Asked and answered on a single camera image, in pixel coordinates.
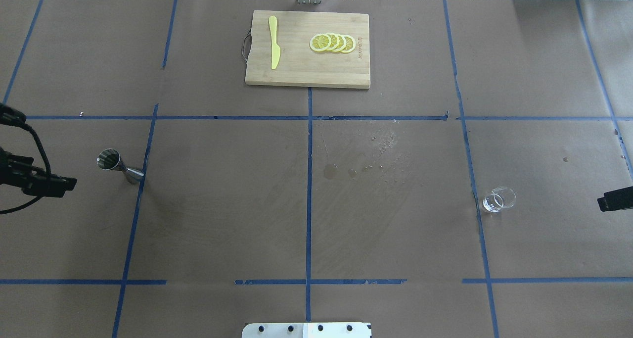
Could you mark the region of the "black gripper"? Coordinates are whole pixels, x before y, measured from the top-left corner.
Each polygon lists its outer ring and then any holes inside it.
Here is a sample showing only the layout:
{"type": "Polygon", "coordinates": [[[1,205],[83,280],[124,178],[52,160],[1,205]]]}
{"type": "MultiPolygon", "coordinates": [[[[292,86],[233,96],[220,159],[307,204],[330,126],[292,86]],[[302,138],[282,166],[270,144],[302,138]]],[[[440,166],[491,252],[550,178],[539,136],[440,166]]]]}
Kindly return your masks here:
{"type": "Polygon", "coordinates": [[[0,184],[9,186],[30,186],[36,180],[33,157],[15,155],[0,148],[0,184]]]}

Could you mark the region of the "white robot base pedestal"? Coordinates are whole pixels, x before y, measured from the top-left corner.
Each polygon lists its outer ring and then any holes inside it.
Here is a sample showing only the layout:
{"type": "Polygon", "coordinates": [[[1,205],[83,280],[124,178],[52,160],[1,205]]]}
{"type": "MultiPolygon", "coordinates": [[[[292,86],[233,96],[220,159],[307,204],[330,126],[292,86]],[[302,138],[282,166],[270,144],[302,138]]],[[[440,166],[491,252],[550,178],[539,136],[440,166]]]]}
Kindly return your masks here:
{"type": "Polygon", "coordinates": [[[283,322],[247,324],[242,338],[371,338],[370,323],[283,322]]]}

